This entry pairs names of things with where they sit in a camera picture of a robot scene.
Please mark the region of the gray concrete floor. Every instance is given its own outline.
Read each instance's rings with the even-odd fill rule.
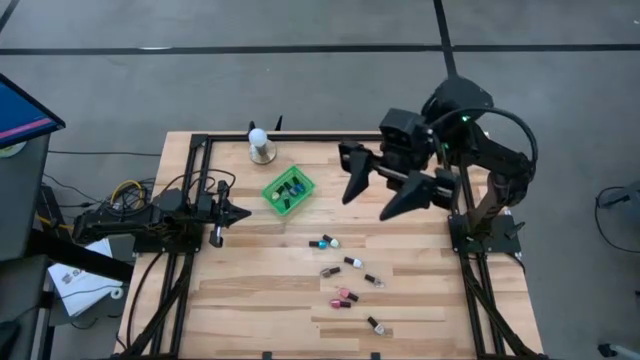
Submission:
[[[5,5],[8,0],[0,0]],[[446,0],[454,44],[640,42],[640,2]],[[21,0],[0,47],[137,47],[440,42],[429,0]],[[540,145],[527,198],[513,212],[545,350],[598,359],[602,340],[640,347],[639,255],[607,246],[595,194],[640,178],[640,53],[455,54],[461,75],[522,116]],[[170,130],[372,130],[388,107],[419,110],[446,77],[440,53],[0,56],[0,72],[68,124],[57,150],[160,152]],[[492,138],[526,150],[520,131],[482,120]],[[102,196],[124,178],[154,176],[156,158],[50,155],[46,171]],[[61,203],[78,202],[58,192]],[[618,211],[603,226],[640,249]],[[54,359],[107,356],[119,320],[56,333]]]

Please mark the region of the green basket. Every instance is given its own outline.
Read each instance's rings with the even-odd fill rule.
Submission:
[[[297,194],[297,196],[293,196],[289,193],[289,191],[284,188],[284,183],[287,182],[292,188],[294,187],[293,177],[296,177],[300,184],[304,186],[304,191]],[[284,190],[279,194],[278,199],[274,200],[272,195],[277,192],[280,187],[283,187]],[[297,166],[290,167],[287,171],[285,171],[282,175],[278,176],[271,184],[269,184],[266,188],[262,190],[262,197],[267,200],[271,207],[273,207],[278,215],[285,216],[289,214],[293,209],[295,209],[298,205],[300,205],[304,200],[306,200],[309,195],[313,192],[313,189],[316,187],[316,184],[311,181]],[[284,199],[288,198],[290,206],[287,209],[285,207]]]

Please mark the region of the wood plank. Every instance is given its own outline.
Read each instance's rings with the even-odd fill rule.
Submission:
[[[154,194],[184,171],[191,134],[168,133]],[[372,149],[377,145],[367,144]],[[450,249],[447,211],[418,210],[380,222],[380,211],[393,192],[375,175],[369,189],[342,205],[349,177],[340,169],[335,143],[279,142],[278,157],[267,166],[253,164],[247,151],[244,142],[214,144],[212,167],[237,176],[230,199],[253,215],[224,230],[225,246],[220,249],[206,244],[212,229],[206,227],[190,284],[181,358],[259,358],[263,351],[283,359],[362,359],[371,352],[393,359],[474,358],[460,264]],[[317,187],[302,209],[280,217],[262,199],[261,191],[293,164]],[[469,174],[478,201],[486,192],[487,173],[470,168]],[[172,185],[180,186],[180,181]],[[323,234],[337,238],[342,246],[308,247]],[[345,256],[362,260],[364,268],[345,264]],[[132,290],[152,258],[148,254],[136,262]],[[165,264],[163,256],[140,293],[134,337],[156,310]],[[320,271],[331,266],[342,271],[320,277]],[[542,351],[522,270],[502,255],[489,257],[489,266],[502,314],[526,344]],[[364,281],[364,274],[381,278],[386,286],[374,287]],[[357,294],[359,301],[349,309],[330,307],[343,287]],[[385,336],[372,331],[366,321],[369,316],[385,326]],[[122,339],[126,321],[124,317]],[[172,329],[170,315],[164,350]],[[484,332],[491,349],[488,326]]]

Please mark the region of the black floor line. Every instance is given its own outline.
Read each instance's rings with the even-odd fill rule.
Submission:
[[[7,48],[0,55],[213,55],[213,54],[310,54],[310,53],[419,53],[442,51],[428,44],[344,44],[276,46],[203,46],[149,48]]]
[[[444,55],[444,63],[447,67],[447,75],[453,76],[458,72],[456,70],[456,62],[453,59],[453,52],[451,51],[451,38],[449,37],[447,17],[444,15],[442,0],[433,0],[433,7],[436,11],[436,19],[438,20],[438,30],[440,32],[440,42],[442,43],[442,54]]]
[[[638,51],[640,44],[453,45],[453,52]]]
[[[2,32],[2,29],[4,29],[4,26],[7,25],[9,18],[11,18],[11,15],[19,2],[20,0],[11,0],[9,5],[7,5],[7,8],[4,10],[4,13],[2,13],[2,17],[0,17],[0,33]]]
[[[224,55],[224,54],[314,54],[314,53],[420,53],[442,52],[447,73],[456,74],[453,53],[470,52],[610,52],[640,51],[640,44],[542,44],[542,45],[438,45],[438,44],[344,44],[276,46],[202,46],[148,48],[0,48],[0,56],[11,55]]]

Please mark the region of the blue screen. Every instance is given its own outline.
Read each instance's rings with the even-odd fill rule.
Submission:
[[[0,83],[0,146],[30,133],[57,127],[57,123],[27,99]]]

